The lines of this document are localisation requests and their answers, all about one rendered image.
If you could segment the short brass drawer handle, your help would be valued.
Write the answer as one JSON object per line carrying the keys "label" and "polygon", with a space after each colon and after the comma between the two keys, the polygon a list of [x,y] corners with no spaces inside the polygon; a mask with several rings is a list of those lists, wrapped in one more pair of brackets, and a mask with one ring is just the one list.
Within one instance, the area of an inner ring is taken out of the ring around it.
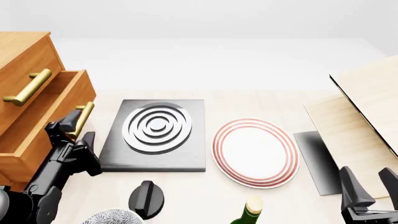
{"label": "short brass drawer handle", "polygon": [[80,115],[77,119],[74,132],[67,133],[70,139],[77,139],[94,107],[95,104],[93,102],[87,102],[85,106],[76,106],[76,110],[80,112]]}

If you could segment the green bottle with cork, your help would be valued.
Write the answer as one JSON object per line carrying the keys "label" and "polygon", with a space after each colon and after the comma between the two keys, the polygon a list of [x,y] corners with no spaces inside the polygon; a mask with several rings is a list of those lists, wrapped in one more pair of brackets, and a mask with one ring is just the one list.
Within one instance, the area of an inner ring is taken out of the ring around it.
{"label": "green bottle with cork", "polygon": [[234,220],[230,224],[256,224],[263,208],[263,199],[257,195],[251,196],[245,203],[241,218]]}

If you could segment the wooden cabinet with drawers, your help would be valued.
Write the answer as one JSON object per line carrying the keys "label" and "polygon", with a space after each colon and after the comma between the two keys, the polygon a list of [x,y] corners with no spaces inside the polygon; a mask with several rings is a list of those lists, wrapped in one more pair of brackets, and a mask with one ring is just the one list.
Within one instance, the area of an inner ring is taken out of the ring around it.
{"label": "wooden cabinet with drawers", "polygon": [[52,145],[48,123],[78,111],[79,136],[94,108],[86,70],[66,70],[49,32],[0,32],[0,185],[24,190]]}

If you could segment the wooden drawer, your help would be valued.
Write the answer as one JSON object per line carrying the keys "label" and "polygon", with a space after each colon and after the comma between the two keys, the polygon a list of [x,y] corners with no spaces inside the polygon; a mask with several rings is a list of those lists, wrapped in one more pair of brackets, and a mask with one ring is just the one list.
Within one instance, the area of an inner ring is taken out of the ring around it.
{"label": "wooden drawer", "polygon": [[13,182],[9,180],[5,175],[0,173],[0,185],[10,186],[14,192],[21,192],[27,186],[27,182]]}
{"label": "wooden drawer", "polygon": [[86,70],[60,72],[0,136],[0,173],[13,182],[29,182],[52,149],[46,124],[95,97]]}
{"label": "wooden drawer", "polygon": [[[52,76],[24,106],[3,102],[4,96],[16,96],[31,82],[29,73],[39,73],[45,68],[52,71]],[[50,32],[0,31],[0,136],[64,68]]]}

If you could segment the white plate with red rings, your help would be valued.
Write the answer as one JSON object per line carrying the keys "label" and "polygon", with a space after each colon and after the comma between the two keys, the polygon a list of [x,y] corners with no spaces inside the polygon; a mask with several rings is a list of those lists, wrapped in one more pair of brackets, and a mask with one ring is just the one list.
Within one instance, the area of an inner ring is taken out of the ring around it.
{"label": "white plate with red rings", "polygon": [[211,142],[217,167],[246,187],[271,189],[292,180],[300,167],[300,153],[282,128],[256,118],[230,121]]}

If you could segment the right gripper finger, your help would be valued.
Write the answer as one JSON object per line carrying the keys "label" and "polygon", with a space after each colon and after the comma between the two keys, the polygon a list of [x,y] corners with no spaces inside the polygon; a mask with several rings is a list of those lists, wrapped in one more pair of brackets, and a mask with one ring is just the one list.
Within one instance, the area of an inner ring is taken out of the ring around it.
{"label": "right gripper finger", "polygon": [[342,167],[339,175],[342,189],[341,210],[354,207],[370,207],[376,203],[375,199],[361,186],[348,166]]}
{"label": "right gripper finger", "polygon": [[379,171],[379,177],[388,191],[392,203],[398,203],[398,175],[392,169],[385,167]]}

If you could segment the wooden drawer front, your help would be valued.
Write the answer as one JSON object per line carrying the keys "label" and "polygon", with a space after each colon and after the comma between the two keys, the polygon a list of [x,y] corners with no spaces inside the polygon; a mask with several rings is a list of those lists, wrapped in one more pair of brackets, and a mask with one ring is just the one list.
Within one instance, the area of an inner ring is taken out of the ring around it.
{"label": "wooden drawer front", "polygon": [[13,182],[9,180],[5,175],[0,173],[0,185],[10,186],[14,192],[21,192],[27,186],[27,182]]}

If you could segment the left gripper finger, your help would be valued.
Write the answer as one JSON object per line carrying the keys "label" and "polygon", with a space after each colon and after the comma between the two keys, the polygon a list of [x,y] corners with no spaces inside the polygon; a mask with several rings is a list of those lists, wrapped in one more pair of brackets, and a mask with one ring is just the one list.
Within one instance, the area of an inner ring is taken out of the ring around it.
{"label": "left gripper finger", "polygon": [[81,148],[84,152],[94,152],[95,132],[87,132],[81,139]]}
{"label": "left gripper finger", "polygon": [[66,117],[58,121],[59,130],[63,134],[77,132],[77,122],[80,118],[81,110],[73,110]]}

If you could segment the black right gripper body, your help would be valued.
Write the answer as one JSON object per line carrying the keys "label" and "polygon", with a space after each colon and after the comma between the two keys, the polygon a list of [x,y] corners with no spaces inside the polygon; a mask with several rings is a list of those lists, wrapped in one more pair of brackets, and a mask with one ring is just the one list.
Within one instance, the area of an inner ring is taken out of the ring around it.
{"label": "black right gripper body", "polygon": [[341,215],[346,224],[398,224],[398,210],[346,208],[341,211]]}

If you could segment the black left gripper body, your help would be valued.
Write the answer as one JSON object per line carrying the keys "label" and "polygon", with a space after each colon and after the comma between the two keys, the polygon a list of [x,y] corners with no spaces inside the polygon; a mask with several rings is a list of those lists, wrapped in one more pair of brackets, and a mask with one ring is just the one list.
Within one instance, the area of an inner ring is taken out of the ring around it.
{"label": "black left gripper body", "polygon": [[85,171],[94,177],[102,173],[100,160],[96,154],[90,151],[84,152],[81,148],[81,139],[74,141],[67,134],[61,133],[58,122],[47,124],[45,132],[52,145],[45,162],[63,164],[72,174]]}

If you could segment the pale wooden box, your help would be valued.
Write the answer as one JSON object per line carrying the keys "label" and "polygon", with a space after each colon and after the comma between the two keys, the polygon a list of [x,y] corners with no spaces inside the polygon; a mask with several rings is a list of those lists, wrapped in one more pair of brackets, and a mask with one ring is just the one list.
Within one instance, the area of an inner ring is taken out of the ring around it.
{"label": "pale wooden box", "polygon": [[398,174],[398,55],[330,80],[340,92],[304,107],[335,164],[349,167],[373,198],[386,198],[378,173]]}

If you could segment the round black stove knob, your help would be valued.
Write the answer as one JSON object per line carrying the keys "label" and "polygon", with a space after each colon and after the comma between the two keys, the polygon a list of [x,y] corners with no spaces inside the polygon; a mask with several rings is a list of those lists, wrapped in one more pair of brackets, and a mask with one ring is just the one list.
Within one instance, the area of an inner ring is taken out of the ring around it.
{"label": "round black stove knob", "polygon": [[151,180],[144,180],[130,195],[129,209],[143,220],[157,216],[163,209],[165,197],[162,189]]}

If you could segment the patterned grey-white bowl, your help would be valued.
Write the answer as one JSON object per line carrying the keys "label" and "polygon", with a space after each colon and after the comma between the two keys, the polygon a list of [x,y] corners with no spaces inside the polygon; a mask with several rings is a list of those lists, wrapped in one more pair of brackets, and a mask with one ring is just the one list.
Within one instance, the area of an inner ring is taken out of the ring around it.
{"label": "patterned grey-white bowl", "polygon": [[145,224],[145,221],[131,210],[112,208],[97,212],[81,224]]}

